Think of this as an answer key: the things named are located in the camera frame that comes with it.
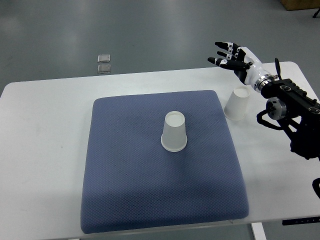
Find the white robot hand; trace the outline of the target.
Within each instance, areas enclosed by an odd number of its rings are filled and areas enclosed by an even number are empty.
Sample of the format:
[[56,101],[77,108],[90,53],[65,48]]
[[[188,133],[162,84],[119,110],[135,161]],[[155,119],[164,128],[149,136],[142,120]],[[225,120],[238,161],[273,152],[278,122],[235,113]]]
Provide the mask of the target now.
[[234,71],[244,85],[251,86],[255,91],[273,81],[273,76],[263,68],[262,62],[247,47],[239,46],[233,42],[216,41],[217,47],[223,50],[236,50],[235,52],[217,51],[222,58],[209,57],[207,60],[226,70]]

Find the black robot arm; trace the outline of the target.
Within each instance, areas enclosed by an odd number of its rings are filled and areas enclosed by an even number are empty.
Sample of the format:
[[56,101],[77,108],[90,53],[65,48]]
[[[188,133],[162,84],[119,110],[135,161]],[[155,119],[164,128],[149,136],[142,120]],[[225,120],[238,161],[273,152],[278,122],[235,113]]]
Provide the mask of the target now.
[[218,41],[221,49],[207,60],[222,69],[233,71],[241,83],[251,86],[267,99],[257,122],[267,128],[284,131],[290,139],[291,152],[309,160],[320,157],[320,104],[308,97],[289,78],[282,78],[281,66],[275,59],[276,74],[263,68],[259,58],[247,47]]

